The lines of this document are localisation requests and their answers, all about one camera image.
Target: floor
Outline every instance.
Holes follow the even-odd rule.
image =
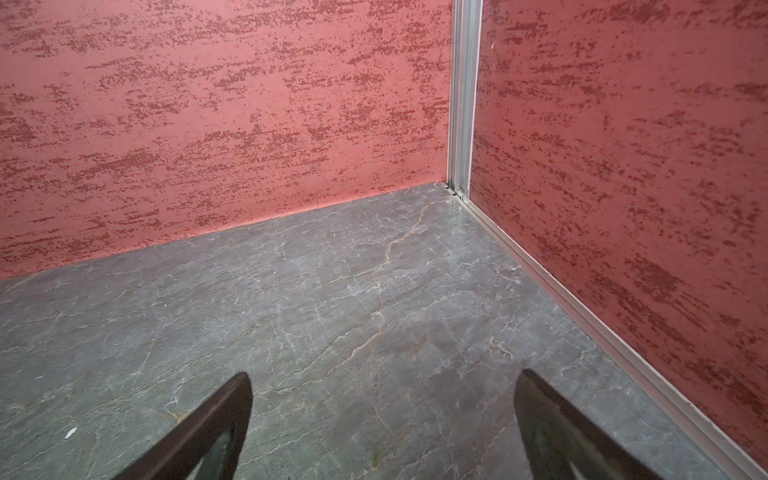
[[[528,366],[726,478],[438,184],[8,280],[0,323],[2,478],[110,478],[240,370],[236,478],[530,478]]]

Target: elevator floor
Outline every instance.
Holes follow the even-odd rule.
[[[110,478],[240,370],[236,478],[530,478],[525,367],[663,477],[726,478],[439,184],[7,280],[0,323],[9,480]]]

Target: gray marble floor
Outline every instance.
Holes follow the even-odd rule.
[[[530,478],[527,366],[725,478],[440,185],[8,280],[0,324],[0,478],[109,478],[240,370],[237,478]]]

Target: metal frame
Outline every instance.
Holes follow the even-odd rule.
[[[533,370],[515,384],[515,414],[535,480],[662,480]]]
[[[603,323],[530,253],[468,198],[458,202],[552,296],[554,301],[642,388],[715,464],[733,480],[768,480],[768,473],[723,430]]]
[[[482,0],[454,0],[453,13],[447,183],[465,198],[472,168]]]
[[[112,480],[232,480],[248,430],[253,393],[245,372],[237,373]]]

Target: red wall panel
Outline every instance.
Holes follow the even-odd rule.
[[[768,467],[768,3],[486,0],[470,198]]]
[[[0,277],[444,180],[450,9],[0,3]]]

